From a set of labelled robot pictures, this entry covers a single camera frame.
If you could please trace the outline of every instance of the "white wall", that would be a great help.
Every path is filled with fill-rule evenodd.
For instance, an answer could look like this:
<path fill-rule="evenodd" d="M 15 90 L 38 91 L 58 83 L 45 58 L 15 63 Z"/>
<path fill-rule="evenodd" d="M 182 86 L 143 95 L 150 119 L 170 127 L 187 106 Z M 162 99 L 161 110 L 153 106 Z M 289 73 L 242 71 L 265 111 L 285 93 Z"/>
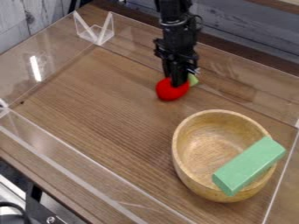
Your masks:
<path fill-rule="evenodd" d="M 71 0 L 0 1 L 0 54 L 63 18 L 71 6 Z"/>
<path fill-rule="evenodd" d="M 193 0 L 203 31 L 299 63 L 299 15 L 245 0 Z M 127 0 L 131 8 L 155 13 L 155 1 Z"/>

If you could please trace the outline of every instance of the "wooden bowl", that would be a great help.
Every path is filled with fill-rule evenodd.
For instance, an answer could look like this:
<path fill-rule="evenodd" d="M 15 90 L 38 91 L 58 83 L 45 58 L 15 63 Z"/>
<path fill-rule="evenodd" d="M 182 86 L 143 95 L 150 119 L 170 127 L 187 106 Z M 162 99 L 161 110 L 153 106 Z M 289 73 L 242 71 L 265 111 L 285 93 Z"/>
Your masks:
<path fill-rule="evenodd" d="M 270 134 L 253 119 L 227 110 L 202 111 L 182 122 L 173 137 L 173 162 L 182 182 L 197 194 L 213 201 L 237 202 L 261 191 L 277 165 L 234 197 L 218 188 L 211 175 L 265 136 Z"/>

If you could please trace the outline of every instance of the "green sponge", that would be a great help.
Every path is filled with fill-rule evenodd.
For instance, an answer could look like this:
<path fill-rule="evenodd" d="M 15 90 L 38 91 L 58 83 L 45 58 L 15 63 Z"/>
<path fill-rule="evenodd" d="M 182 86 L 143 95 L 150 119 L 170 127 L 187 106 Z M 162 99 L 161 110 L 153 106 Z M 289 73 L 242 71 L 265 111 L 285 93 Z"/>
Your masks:
<path fill-rule="evenodd" d="M 263 137 L 213 174 L 219 189 L 234 196 L 285 156 L 285 147 L 271 138 Z"/>
<path fill-rule="evenodd" d="M 194 87 L 199 83 L 199 79 L 193 73 L 189 73 L 189 81 L 190 81 L 191 87 Z"/>

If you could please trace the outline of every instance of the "bowl rim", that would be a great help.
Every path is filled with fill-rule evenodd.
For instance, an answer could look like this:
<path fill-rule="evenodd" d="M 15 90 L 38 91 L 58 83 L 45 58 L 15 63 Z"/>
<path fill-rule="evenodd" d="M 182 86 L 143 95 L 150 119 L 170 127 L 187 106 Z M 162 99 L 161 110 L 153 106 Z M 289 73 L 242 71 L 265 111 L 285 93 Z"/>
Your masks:
<path fill-rule="evenodd" d="M 175 163 L 181 167 L 185 175 L 187 175 L 189 178 L 194 182 L 197 182 L 197 184 L 199 184 L 203 187 L 211 189 L 213 191 L 222 192 L 222 190 L 219 188 L 213 188 L 210 186 L 206 186 L 202 183 L 202 180 L 197 177 L 197 175 L 193 174 L 193 172 L 190 171 L 190 169 L 186 167 L 183 161 L 181 160 L 179 153 L 178 153 L 178 147 L 177 147 L 177 145 L 178 145 L 178 136 L 179 136 L 181 130 L 182 130 L 183 126 L 186 125 L 186 123 L 191 119 L 194 119 L 195 117 L 203 116 L 203 115 L 211 114 L 211 113 L 222 113 L 222 114 L 225 113 L 225 114 L 230 114 L 230 115 L 238 116 L 242 119 L 250 121 L 254 125 L 257 125 L 257 127 L 262 130 L 262 132 L 263 132 L 263 134 L 266 136 L 271 137 L 271 135 L 269 134 L 269 132 L 265 129 L 265 127 L 254 119 L 251 119 L 250 117 L 247 117 L 246 115 L 242 115 L 241 113 L 238 113 L 235 111 L 230 111 L 230 110 L 226 110 L 226 109 L 209 109 L 209 110 L 203 110 L 203 111 L 195 113 L 194 115 L 186 117 L 185 120 L 182 121 L 182 123 L 179 124 L 179 126 L 177 127 L 175 132 L 174 132 L 174 135 L 173 135 L 173 159 L 175 160 Z M 273 176 L 275 169 L 277 169 L 277 164 L 274 164 L 273 167 L 269 169 L 269 171 L 267 171 L 265 177 L 261 179 L 261 181 L 258 181 L 257 184 L 251 188 L 249 188 L 246 186 L 239 192 L 251 191 L 253 189 L 259 188 L 265 184 L 265 182 L 270 179 L 270 177 Z"/>

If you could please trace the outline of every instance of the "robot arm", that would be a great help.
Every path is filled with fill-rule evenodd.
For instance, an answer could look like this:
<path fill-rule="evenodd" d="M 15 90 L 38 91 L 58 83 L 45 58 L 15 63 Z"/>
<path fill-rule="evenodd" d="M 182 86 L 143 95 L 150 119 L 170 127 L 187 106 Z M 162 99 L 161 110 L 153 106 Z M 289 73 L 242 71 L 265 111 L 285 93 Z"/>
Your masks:
<path fill-rule="evenodd" d="M 189 73 L 195 73 L 199 55 L 194 51 L 198 40 L 197 16 L 190 13 L 193 0 L 155 0 L 162 13 L 163 38 L 155 42 L 155 55 L 163 60 L 165 76 L 178 88 Z"/>

